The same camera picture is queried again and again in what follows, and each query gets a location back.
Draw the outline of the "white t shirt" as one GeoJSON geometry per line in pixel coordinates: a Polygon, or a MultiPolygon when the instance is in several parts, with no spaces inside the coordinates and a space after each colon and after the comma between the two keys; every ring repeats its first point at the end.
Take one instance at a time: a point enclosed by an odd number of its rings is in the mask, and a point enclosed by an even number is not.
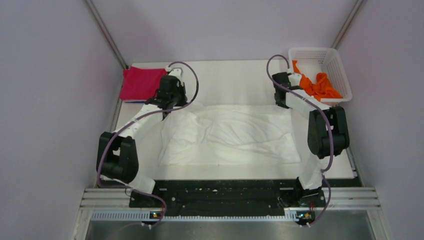
{"type": "Polygon", "coordinates": [[[191,105],[161,130],[163,166],[297,164],[291,112],[276,105],[191,105]]]}

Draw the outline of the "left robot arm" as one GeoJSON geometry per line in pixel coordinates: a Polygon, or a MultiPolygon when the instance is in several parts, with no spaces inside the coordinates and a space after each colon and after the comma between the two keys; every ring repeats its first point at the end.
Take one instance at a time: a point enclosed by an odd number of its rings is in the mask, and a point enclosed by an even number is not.
{"type": "Polygon", "coordinates": [[[171,70],[162,76],[159,88],[131,120],[113,132],[101,134],[97,151],[97,176],[104,176],[142,192],[141,200],[149,207],[156,206],[161,194],[154,189],[155,181],[141,172],[142,162],[138,156],[136,137],[147,133],[168,114],[188,104],[181,69],[171,70]]]}

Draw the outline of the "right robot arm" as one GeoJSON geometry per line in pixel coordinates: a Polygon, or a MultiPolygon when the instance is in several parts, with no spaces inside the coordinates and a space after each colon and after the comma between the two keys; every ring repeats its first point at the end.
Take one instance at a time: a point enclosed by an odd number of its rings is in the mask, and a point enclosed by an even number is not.
{"type": "Polygon", "coordinates": [[[323,177],[330,170],[334,158],[350,145],[345,110],[329,106],[308,95],[298,85],[292,85],[295,74],[279,72],[271,75],[277,106],[290,109],[307,120],[307,129],[301,144],[306,146],[306,164],[296,178],[293,200],[307,206],[319,199],[323,177]]]}

